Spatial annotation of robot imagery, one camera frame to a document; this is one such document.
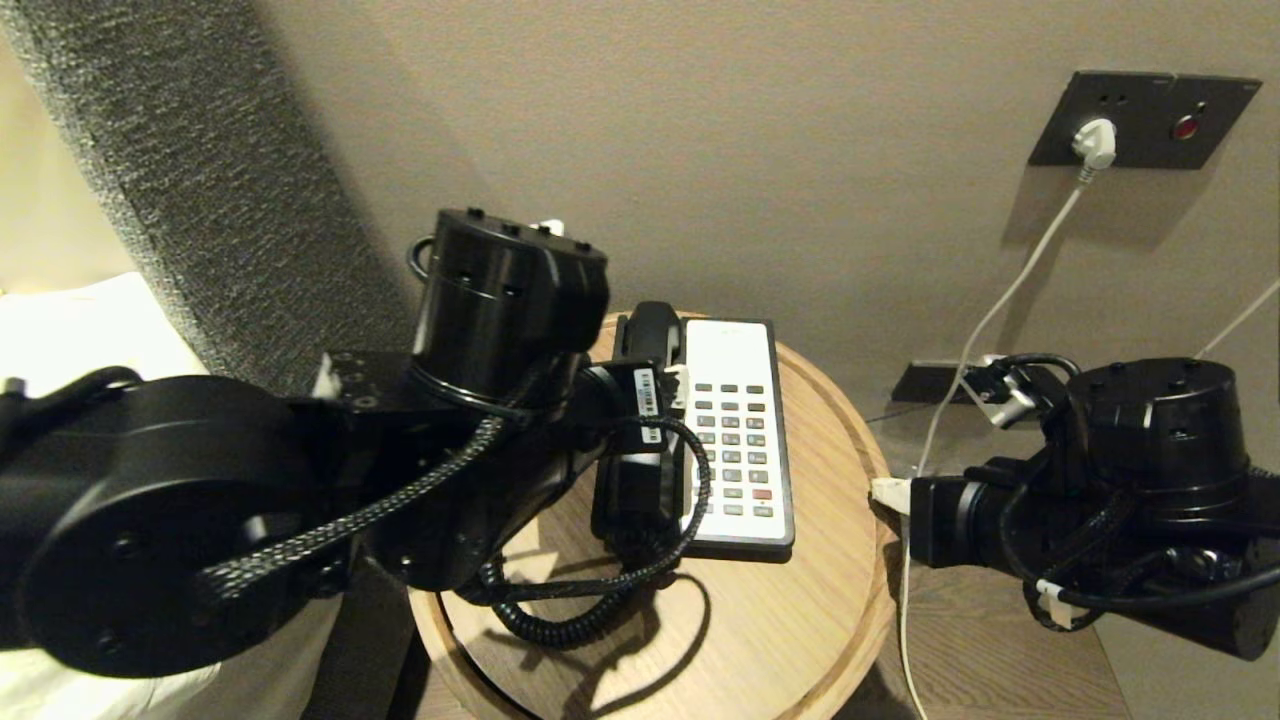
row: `wooden tabletop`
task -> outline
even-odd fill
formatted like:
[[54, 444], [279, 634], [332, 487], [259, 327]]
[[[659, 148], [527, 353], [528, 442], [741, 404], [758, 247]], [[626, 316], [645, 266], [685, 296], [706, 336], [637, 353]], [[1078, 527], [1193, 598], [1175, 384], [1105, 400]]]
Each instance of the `wooden tabletop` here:
[[[611, 318], [594, 359], [609, 357], [613, 331]], [[893, 616], [884, 565], [892, 536], [868, 506], [868, 478], [887, 468], [865, 423], [822, 372], [781, 345], [778, 369], [796, 520], [791, 561], [685, 559], [652, 603], [604, 641], [568, 652], [513, 638], [489, 609], [453, 593], [412, 592], [433, 673], [467, 711], [746, 720], [829, 717], [844, 705]], [[585, 474], [507, 544], [511, 575], [538, 582], [617, 571], [589, 529], [594, 484]], [[531, 609], [562, 619], [590, 602]]]

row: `barcode label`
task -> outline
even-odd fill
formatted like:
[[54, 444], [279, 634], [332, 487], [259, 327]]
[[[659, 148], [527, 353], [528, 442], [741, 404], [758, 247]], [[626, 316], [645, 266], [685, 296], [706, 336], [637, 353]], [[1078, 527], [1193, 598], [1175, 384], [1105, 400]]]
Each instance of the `barcode label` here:
[[[641, 415], [658, 414], [658, 392], [653, 383], [653, 370], [645, 368], [635, 372], [636, 378], [636, 409]], [[645, 445], [658, 445], [662, 442], [662, 430], [658, 428], [640, 428], [640, 438]]]

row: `wall outlet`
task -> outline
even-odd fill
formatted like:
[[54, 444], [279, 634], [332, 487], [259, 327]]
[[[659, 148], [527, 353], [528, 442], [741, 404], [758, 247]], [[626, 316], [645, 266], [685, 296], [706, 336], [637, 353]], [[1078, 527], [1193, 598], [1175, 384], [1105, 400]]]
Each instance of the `wall outlet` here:
[[1080, 70], [1044, 126], [1032, 165], [1079, 165], [1084, 123], [1116, 126], [1116, 168], [1198, 170], [1262, 87], [1252, 78]]
[[[984, 363], [969, 363], [970, 366], [974, 364], [984, 365]], [[929, 361], [929, 360], [913, 360], [906, 370], [902, 372], [902, 377], [897, 379], [897, 384], [893, 386], [893, 391], [890, 392], [890, 400], [893, 402], [928, 402], [936, 405], [942, 402], [942, 398], [947, 395], [947, 388], [951, 387], [951, 379], [956, 374], [955, 361]], [[1042, 382], [1052, 382], [1053, 373], [1047, 368], [1038, 365], [1032, 365], [1024, 368], [1028, 375], [1037, 377]], [[1006, 398], [992, 398], [992, 402], [1002, 402]], [[956, 393], [951, 396], [952, 404], [960, 405], [973, 405], [973, 398], [969, 393], [961, 388], [956, 388]]]

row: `white plug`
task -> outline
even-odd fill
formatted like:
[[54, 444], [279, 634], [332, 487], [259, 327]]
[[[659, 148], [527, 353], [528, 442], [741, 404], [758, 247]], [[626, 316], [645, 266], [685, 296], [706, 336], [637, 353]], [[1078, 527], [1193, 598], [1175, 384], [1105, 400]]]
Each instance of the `white plug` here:
[[911, 514], [911, 480], [905, 478], [872, 478], [872, 500], [897, 511]]
[[1116, 126], [1106, 118], [1089, 120], [1075, 131], [1071, 140], [1071, 150], [1084, 158], [1084, 169], [1080, 170], [1080, 182], [1093, 179], [1093, 173], [1105, 170], [1116, 159]]

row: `white power cord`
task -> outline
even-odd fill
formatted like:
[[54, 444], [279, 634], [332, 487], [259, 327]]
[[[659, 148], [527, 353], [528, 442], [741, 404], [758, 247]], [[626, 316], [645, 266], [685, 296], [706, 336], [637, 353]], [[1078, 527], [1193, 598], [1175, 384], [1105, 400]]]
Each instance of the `white power cord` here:
[[1044, 249], [1048, 247], [1050, 241], [1053, 240], [1055, 234], [1057, 234], [1057, 228], [1062, 225], [1062, 222], [1066, 220], [1071, 209], [1075, 208], [1076, 201], [1080, 200], [1080, 195], [1084, 192], [1085, 187], [1088, 187], [1088, 183], [1083, 179], [1075, 186], [1075, 190], [1071, 191], [1066, 202], [1062, 204], [1062, 209], [1057, 211], [1057, 217], [1053, 218], [1048, 229], [1044, 231], [1044, 236], [1041, 237], [1036, 249], [1032, 250], [1032, 255], [1023, 265], [1023, 270], [1018, 273], [1018, 277], [1014, 278], [1012, 283], [1010, 283], [1009, 290], [1000, 296], [1000, 300], [991, 306], [991, 310], [987, 310], [987, 314], [982, 316], [982, 320], [978, 320], [978, 325], [973, 328], [972, 333], [969, 333], [969, 340], [965, 341], [964, 350], [960, 351], [960, 363], [956, 365], [955, 375], [951, 378], [951, 387], [947, 388], [946, 395], [942, 396], [942, 402], [938, 404], [937, 410], [933, 411], [933, 418], [929, 420], [929, 430], [924, 434], [924, 448], [920, 451], [920, 461], [915, 464], [915, 477], [920, 477], [925, 471], [925, 464], [929, 461], [929, 451], [933, 450], [933, 436], [938, 432], [938, 421], [942, 419], [942, 413], [946, 411], [947, 405], [950, 405], [951, 396], [954, 396], [956, 389], [960, 388], [960, 379], [964, 377], [965, 365], [969, 363], [969, 354], [973, 351], [973, 345], [978, 342], [978, 336], [987, 328], [987, 323], [989, 323], [991, 319], [995, 318], [1001, 309], [1004, 309], [1004, 306], [1009, 302], [1009, 299], [1018, 292], [1018, 288], [1023, 287], [1023, 283], [1027, 282], [1027, 278], [1032, 274], [1036, 264], [1039, 263], [1041, 255], [1044, 254]]
[[[1083, 159], [1083, 167], [1080, 168], [1080, 173], [1078, 176], [1079, 182], [1076, 183], [1075, 190], [1071, 191], [1071, 195], [1068, 196], [1066, 202], [1062, 204], [1062, 209], [1057, 211], [1057, 217], [1053, 218], [1053, 222], [1050, 223], [1048, 228], [1044, 231], [1039, 242], [1036, 243], [1036, 249], [1032, 250], [1030, 256], [1027, 259], [1027, 263], [1023, 264], [1023, 269], [1018, 273], [1018, 277], [1014, 278], [1014, 282], [1010, 283], [1009, 290], [1000, 296], [1000, 300], [991, 306], [991, 310], [987, 310], [987, 314], [983, 315], [982, 320], [978, 322], [978, 325], [973, 328], [972, 333], [969, 333], [969, 340], [965, 341], [964, 350], [960, 351], [960, 363], [956, 365], [955, 375], [951, 378], [951, 387], [947, 388], [946, 395], [942, 396], [942, 402], [938, 404], [937, 410], [933, 411], [933, 418], [929, 420], [929, 430], [924, 436], [924, 447], [920, 451], [920, 461], [915, 465], [915, 477], [924, 475], [925, 465], [929, 461], [929, 451], [933, 448], [933, 437], [938, 432], [938, 421], [942, 419], [942, 413], [946, 411], [947, 405], [951, 404], [951, 396], [954, 396], [956, 389], [960, 388], [960, 379], [964, 377], [965, 365], [969, 363], [969, 352], [973, 351], [973, 345], [978, 341], [978, 336], [980, 336], [982, 331], [986, 329], [987, 323], [989, 323], [991, 319], [995, 318], [996, 314], [1000, 313], [1000, 310], [1009, 302], [1014, 293], [1018, 292], [1018, 288], [1027, 282], [1027, 278], [1032, 274], [1036, 264], [1039, 263], [1041, 255], [1044, 254], [1044, 249], [1048, 247], [1050, 241], [1053, 240], [1055, 234], [1057, 234], [1057, 229], [1062, 227], [1066, 217], [1071, 214], [1071, 209], [1075, 208], [1075, 204], [1080, 200], [1080, 195], [1084, 192], [1084, 188], [1093, 182], [1094, 174], [1097, 174], [1098, 170], [1110, 168], [1111, 163], [1115, 161], [1115, 124], [1106, 119], [1091, 120], [1082, 126], [1075, 133], [1075, 137], [1071, 141], [1071, 147], [1075, 150], [1075, 154]], [[899, 592], [897, 603], [897, 643], [899, 652], [902, 657], [902, 673], [906, 676], [906, 689], [911, 694], [911, 705], [915, 706], [915, 712], [920, 716], [920, 720], [929, 720], [928, 714], [924, 712], [924, 705], [920, 702], [920, 696], [915, 692], [915, 678], [911, 675], [911, 660], [906, 646], [906, 612], [908, 601], [910, 598], [909, 591], [911, 587], [910, 480], [881, 482], [879, 488], [877, 488], [877, 482], [881, 482], [881, 478], [877, 478], [876, 482], [873, 482], [872, 496], [902, 514], [902, 579], [899, 585], [901, 591]], [[900, 502], [893, 502], [902, 492], [900, 486], [905, 486], [908, 488], [905, 491], [908, 496], [905, 511], [901, 509]], [[890, 501], [881, 500], [881, 497], [877, 496], [884, 497]]]
[[1257, 300], [1254, 300], [1253, 302], [1251, 302], [1249, 306], [1245, 307], [1243, 313], [1240, 313], [1239, 315], [1236, 315], [1236, 318], [1234, 320], [1231, 320], [1225, 328], [1222, 328], [1222, 332], [1217, 333], [1217, 337], [1215, 337], [1213, 340], [1208, 341], [1208, 345], [1204, 346], [1204, 350], [1201, 350], [1199, 352], [1196, 354], [1196, 359], [1201, 360], [1206, 355], [1208, 355], [1208, 352], [1211, 350], [1213, 350], [1213, 347], [1217, 343], [1222, 342], [1222, 338], [1225, 338], [1226, 336], [1231, 334], [1231, 331], [1234, 331], [1236, 328], [1236, 325], [1239, 325], [1244, 320], [1248, 320], [1249, 315], [1252, 315], [1254, 311], [1257, 311], [1258, 307], [1262, 307], [1262, 304], [1266, 302], [1268, 297], [1271, 297], [1272, 295], [1275, 295], [1277, 290], [1280, 290], [1280, 281], [1276, 281], [1276, 282], [1271, 283], [1271, 287], [1268, 287], [1267, 290], [1265, 290], [1262, 292], [1262, 295], [1258, 296]]

